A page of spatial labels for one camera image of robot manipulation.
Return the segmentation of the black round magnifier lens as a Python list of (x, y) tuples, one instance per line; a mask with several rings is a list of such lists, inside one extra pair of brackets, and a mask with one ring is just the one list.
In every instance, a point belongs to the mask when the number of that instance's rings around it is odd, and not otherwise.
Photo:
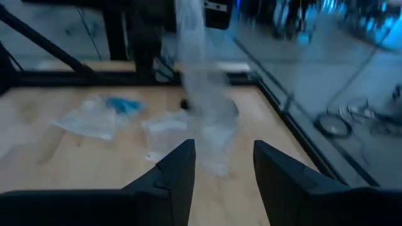
[(351, 125), (341, 116), (329, 112), (323, 112), (313, 121), (315, 128), (325, 137), (347, 138), (352, 133)]

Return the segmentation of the clear plastic bag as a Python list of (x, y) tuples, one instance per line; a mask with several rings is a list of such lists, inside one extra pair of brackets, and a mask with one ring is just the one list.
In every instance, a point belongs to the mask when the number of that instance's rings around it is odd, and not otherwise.
[(200, 166), (219, 176), (229, 173), (229, 153), (239, 111), (227, 96), (227, 76), (207, 56), (209, 37), (202, 0), (175, 0), (177, 57), (187, 94), (190, 127)]
[(157, 163), (187, 139), (193, 139), (192, 116), (186, 111), (167, 112), (142, 122), (146, 159)]
[(120, 96), (91, 96), (82, 101), (78, 108), (72, 109), (63, 116), (52, 120), (52, 124), (80, 136), (110, 141), (114, 139), (118, 130), (129, 128), (135, 121), (135, 118), (148, 106), (147, 103), (136, 100), (146, 105), (142, 111), (130, 116), (118, 114), (113, 108), (106, 105), (108, 97)]

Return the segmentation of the black aluminium table frame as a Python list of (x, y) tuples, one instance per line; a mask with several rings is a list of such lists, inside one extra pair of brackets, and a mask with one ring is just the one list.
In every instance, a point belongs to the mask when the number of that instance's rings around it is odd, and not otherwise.
[[(38, 45), (40, 48), (47, 51), (52, 56), (67, 64), (72, 71), (49, 71), (49, 72), (34, 72), (34, 71), (17, 71), (11, 62), (13, 56), (6, 51), (3, 44), (0, 43), (0, 55), (6, 57), (6, 61), (0, 63), (0, 68), (10, 69), (8, 73), (11, 81), (6, 83), (3, 92), (6, 92), (11, 87), (91, 87), (91, 86), (167, 86), (178, 87), (183, 84), (183, 76), (179, 72), (173, 74), (173, 78), (168, 82), (159, 82), (154, 77), (150, 76), (151, 71), (146, 73), (123, 72), (112, 70), (110, 72), (95, 71), (80, 63), (76, 58), (69, 55), (67, 52), (59, 48), (50, 40), (45, 38), (32, 27), (24, 23), (15, 15), (10, 13), (3, 4), (0, 4), (0, 21), (8, 25), (11, 29), (25, 36), (27, 39)], [(226, 72), (225, 76), (229, 79), (229, 83), (234, 86), (255, 86), (265, 99), (274, 107), (274, 110), (279, 115), (280, 119), (285, 123), (285, 126), (290, 130), (297, 142), (301, 144), (304, 152), (316, 164), (318, 169), (330, 178), (333, 178), (345, 185), (348, 182), (339, 174), (332, 163), (323, 155), (322, 151), (313, 143), (307, 136), (305, 131), (288, 113), (287, 110), (279, 109), (280, 102), (265, 84), (263, 79), (255, 73), (251, 72)]]

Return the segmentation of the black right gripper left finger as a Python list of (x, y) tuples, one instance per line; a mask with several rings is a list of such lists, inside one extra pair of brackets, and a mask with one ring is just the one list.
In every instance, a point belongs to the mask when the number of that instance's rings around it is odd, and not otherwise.
[(195, 141), (187, 139), (119, 189), (14, 190), (0, 194), (0, 226), (187, 226)]

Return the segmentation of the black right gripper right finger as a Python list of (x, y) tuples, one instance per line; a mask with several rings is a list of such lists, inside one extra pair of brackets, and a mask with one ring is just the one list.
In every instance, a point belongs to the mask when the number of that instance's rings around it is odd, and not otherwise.
[(262, 140), (253, 163), (270, 226), (402, 226), (402, 190), (344, 185)]

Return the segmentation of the blue rubber band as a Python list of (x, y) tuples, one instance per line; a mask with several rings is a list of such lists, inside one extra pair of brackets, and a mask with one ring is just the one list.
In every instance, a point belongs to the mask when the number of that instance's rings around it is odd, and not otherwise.
[(108, 97), (106, 105), (113, 108), (118, 114), (130, 115), (141, 109), (140, 102), (120, 97)]
[(137, 114), (138, 112), (142, 111), (146, 105), (143, 102), (136, 101), (136, 100), (122, 100), (119, 103), (119, 113), (126, 114), (128, 116)]

